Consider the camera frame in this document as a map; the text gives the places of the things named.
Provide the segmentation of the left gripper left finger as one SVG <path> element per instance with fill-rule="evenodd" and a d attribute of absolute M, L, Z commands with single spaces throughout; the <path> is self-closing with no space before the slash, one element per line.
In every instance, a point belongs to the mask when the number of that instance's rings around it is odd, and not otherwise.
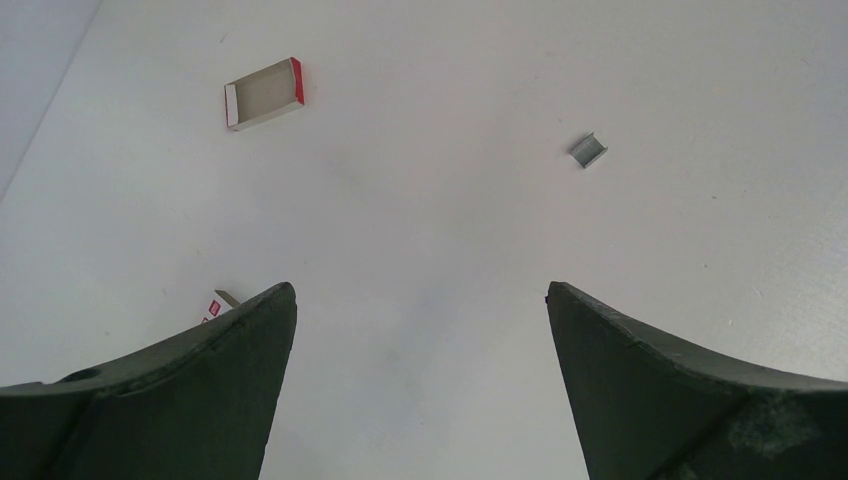
<path fill-rule="evenodd" d="M 209 322 L 1 391 L 5 479 L 255 479 L 297 325 L 277 284 Z"/>

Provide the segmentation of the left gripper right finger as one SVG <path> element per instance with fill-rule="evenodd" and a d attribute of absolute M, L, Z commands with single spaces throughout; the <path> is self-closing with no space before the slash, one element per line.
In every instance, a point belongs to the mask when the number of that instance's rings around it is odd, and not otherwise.
<path fill-rule="evenodd" d="M 847 386 L 704 348 L 565 282 L 546 296 L 593 479 L 843 479 Z"/>

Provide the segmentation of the silver staple strip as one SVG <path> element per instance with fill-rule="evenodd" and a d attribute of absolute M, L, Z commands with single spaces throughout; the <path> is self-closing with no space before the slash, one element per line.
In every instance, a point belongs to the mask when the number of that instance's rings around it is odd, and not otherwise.
<path fill-rule="evenodd" d="M 591 132 L 570 148 L 569 155 L 586 169 L 607 151 L 608 148 L 597 139 L 594 132 Z"/>

